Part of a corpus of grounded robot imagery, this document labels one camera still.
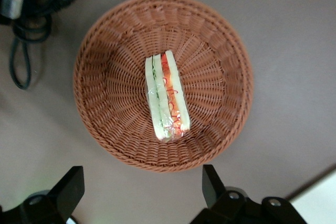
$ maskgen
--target plastic wrap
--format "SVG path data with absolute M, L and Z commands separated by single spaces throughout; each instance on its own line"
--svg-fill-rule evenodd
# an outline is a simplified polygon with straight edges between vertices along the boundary
M 190 117 L 173 53 L 146 58 L 145 74 L 156 137 L 161 142 L 181 138 L 190 130 Z

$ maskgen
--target wicker basket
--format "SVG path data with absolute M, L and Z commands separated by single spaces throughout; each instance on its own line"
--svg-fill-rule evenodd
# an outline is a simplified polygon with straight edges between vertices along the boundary
M 191 131 L 176 142 L 154 134 L 145 93 L 145 58 L 172 50 Z M 126 164 L 155 172 L 202 165 L 237 137 L 248 117 L 253 76 L 230 25 L 194 0 L 128 0 L 89 30 L 77 56 L 74 90 L 97 142 Z

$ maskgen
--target black cable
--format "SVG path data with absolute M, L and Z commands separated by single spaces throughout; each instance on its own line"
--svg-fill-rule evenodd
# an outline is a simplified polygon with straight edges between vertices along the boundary
M 27 23 L 28 20 L 25 17 L 21 17 L 20 19 L 14 21 L 13 24 L 13 32 L 15 34 L 15 38 L 13 40 L 12 49 L 9 56 L 9 73 L 15 85 L 23 90 L 26 90 L 29 87 L 32 75 L 27 44 L 43 42 L 49 37 L 51 33 L 51 22 L 52 22 L 51 15 L 47 14 L 46 16 L 43 16 L 43 18 L 46 20 L 46 22 L 44 25 L 38 28 L 30 28 L 26 26 L 25 24 Z M 29 39 L 27 37 L 27 33 L 42 34 L 42 35 L 37 39 Z M 22 44 L 23 57 L 25 60 L 26 73 L 27 73 L 26 80 L 23 83 L 19 81 L 14 66 L 15 54 L 20 42 Z
M 43 6 L 34 6 L 27 10 L 21 17 L 13 22 L 15 38 L 9 56 L 9 72 L 12 80 L 20 89 L 27 89 L 30 85 L 32 70 L 28 55 L 28 44 L 45 41 L 51 33 L 51 13 L 69 6 L 74 0 L 48 0 Z M 45 23 L 40 27 L 29 27 L 32 19 L 44 18 Z M 38 38 L 31 39 L 29 34 L 40 34 Z M 25 82 L 20 82 L 15 71 L 14 59 L 19 43 L 22 44 L 23 57 L 26 64 L 27 77 Z

